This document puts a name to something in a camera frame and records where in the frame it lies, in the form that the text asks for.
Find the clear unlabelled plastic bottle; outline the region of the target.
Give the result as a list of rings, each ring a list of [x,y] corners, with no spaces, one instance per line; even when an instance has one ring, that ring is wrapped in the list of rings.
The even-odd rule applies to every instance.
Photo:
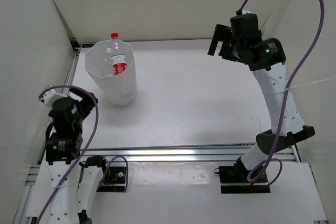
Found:
[[[107,55],[105,58],[105,63],[107,66],[107,76],[113,76],[113,64],[112,64],[113,50],[111,48],[107,48]]]

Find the red label plastic bottle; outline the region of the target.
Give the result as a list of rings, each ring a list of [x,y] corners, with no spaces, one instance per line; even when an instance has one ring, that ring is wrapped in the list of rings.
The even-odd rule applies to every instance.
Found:
[[[120,40],[118,33],[111,34],[110,58],[114,75],[124,73],[127,69],[127,60],[125,54],[120,48]]]

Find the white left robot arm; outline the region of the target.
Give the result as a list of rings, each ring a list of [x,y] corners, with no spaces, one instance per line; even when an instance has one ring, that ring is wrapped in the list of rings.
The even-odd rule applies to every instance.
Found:
[[[98,105],[93,93],[70,88],[81,100],[57,94],[51,103],[51,124],[46,131],[46,162],[52,193],[43,211],[50,210],[49,223],[91,223],[90,212],[98,188],[110,169],[102,156],[81,162],[82,123]]]

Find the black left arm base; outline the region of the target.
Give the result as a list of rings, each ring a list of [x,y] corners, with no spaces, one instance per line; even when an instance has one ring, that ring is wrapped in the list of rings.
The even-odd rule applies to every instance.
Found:
[[[126,188],[127,168],[124,166],[111,166],[107,177],[100,184],[97,192],[102,193],[123,193]]]

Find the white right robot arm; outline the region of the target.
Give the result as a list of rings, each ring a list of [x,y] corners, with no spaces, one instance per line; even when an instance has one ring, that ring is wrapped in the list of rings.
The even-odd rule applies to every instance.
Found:
[[[282,151],[315,135],[313,126],[301,118],[293,95],[287,88],[286,56],[276,38],[263,39],[256,14],[234,16],[230,26],[217,24],[208,54],[248,66],[257,80],[269,112],[271,128],[256,136],[256,144],[236,162],[236,177],[247,182],[254,168],[268,159],[271,152]]]

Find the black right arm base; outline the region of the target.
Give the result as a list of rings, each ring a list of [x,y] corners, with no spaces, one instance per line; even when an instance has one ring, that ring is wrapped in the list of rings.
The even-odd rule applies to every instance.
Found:
[[[219,176],[221,194],[268,194],[268,178],[264,173],[256,182],[247,180],[248,172],[240,172],[235,166],[219,166],[214,169]]]

